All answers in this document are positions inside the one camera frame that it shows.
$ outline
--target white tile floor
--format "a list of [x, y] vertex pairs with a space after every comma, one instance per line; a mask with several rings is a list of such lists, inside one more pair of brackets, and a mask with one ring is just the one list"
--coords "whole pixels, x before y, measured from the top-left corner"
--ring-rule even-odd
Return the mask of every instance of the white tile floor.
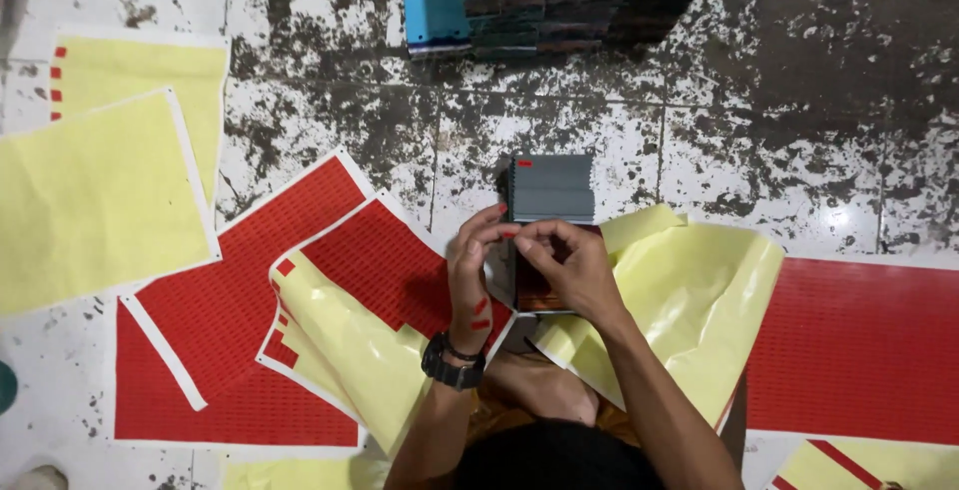
[[[15, 42], [5, 46], [0, 131], [46, 122], [60, 21], [224, 32], [235, 60], [221, 222], [337, 143], [441, 236], [494, 202], [504, 155], [592, 152], [599, 219], [660, 200], [760, 229], [792, 254], [888, 251], [959, 266], [955, 106], [912, 120], [883, 116], [885, 101], [858, 115], [844, 108], [817, 117], [802, 116], [809, 106], [785, 93], [771, 108], [756, 104], [730, 87], [709, 50], [733, 46], [758, 75], [751, 36], [764, 19], [779, 19], [775, 1], [747, 0], [737, 10], [727, 0], [697, 0], [641, 63], [602, 55], [517, 69], [411, 65], [402, 0], [22, 0]], [[927, 54], [912, 57], [913, 67], [928, 63]], [[923, 85], [929, 94], [938, 87], [932, 80]], [[112, 447], [96, 432], [105, 335], [98, 309], [78, 301], [0, 323], [0, 357], [22, 380], [17, 404], [0, 416], [0, 488], [47, 460], [81, 490], [216, 487], [212, 452]], [[794, 444], [751, 436], [747, 488], [762, 488]]]

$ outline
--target red sticker sheet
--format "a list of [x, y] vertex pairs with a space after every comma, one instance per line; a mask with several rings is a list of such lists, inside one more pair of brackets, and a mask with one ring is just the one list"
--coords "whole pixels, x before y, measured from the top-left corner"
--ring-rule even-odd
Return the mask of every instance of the red sticker sheet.
[[263, 371], [255, 357], [276, 313], [266, 280], [270, 265], [365, 201], [366, 190], [351, 170], [359, 173], [345, 154], [331, 157], [226, 229], [220, 235], [222, 262], [164, 277], [136, 293], [169, 343], [169, 349], [157, 349], [172, 349], [176, 364], [189, 373], [186, 381], [196, 390], [186, 384], [184, 392], [202, 398], [195, 409]]
[[748, 427], [959, 445], [959, 271], [788, 258]]
[[[452, 315], [446, 259], [382, 201], [371, 201], [300, 251], [393, 331], [409, 324], [431, 338], [449, 327]], [[487, 352], [510, 317], [512, 312], [494, 299]]]
[[359, 428], [353, 419], [259, 364], [241, 386], [222, 394], [206, 409], [195, 411], [123, 303], [117, 306], [115, 334], [115, 439], [360, 446]]

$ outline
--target left hand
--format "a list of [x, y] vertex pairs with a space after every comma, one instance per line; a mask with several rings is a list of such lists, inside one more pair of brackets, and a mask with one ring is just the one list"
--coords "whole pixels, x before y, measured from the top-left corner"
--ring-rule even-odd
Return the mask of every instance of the left hand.
[[512, 238], [519, 224], [500, 223], [506, 204], [480, 211], [463, 223], [451, 243], [448, 262], [453, 323], [450, 344], [463, 355], [479, 353], [493, 327], [493, 305], [486, 292], [483, 264], [493, 244]]

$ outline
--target right hand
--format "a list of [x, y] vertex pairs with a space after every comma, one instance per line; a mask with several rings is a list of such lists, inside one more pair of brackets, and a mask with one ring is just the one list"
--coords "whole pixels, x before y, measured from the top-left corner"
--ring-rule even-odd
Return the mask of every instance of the right hand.
[[[523, 226], [514, 241], [526, 260], [543, 274], [559, 300], [594, 326], [628, 314], [602, 237], [565, 220], [553, 219]], [[569, 253], [563, 263], [553, 258], [553, 241], [564, 245], [563, 250]]]

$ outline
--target person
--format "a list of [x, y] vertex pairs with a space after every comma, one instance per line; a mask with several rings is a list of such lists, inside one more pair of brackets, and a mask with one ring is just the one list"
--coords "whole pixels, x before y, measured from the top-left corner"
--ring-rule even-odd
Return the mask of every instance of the person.
[[[482, 403], [470, 389], [434, 380], [385, 488], [742, 489], [718, 436], [626, 310], [602, 237], [563, 220], [503, 223], [504, 211], [503, 204], [480, 211], [451, 243], [453, 322], [442, 361], [468, 367], [473, 361], [452, 352], [473, 356], [483, 349], [492, 321], [483, 263], [493, 245], [512, 238], [563, 304], [599, 332], [625, 400], [623, 424], [617, 432], [602, 424], [604, 400], [569, 371], [500, 353], [483, 374], [479, 398], [484, 389], [497, 391], [506, 413], [493, 425], [487, 417], [476, 436]], [[553, 257], [558, 251], [567, 256], [562, 263]]]

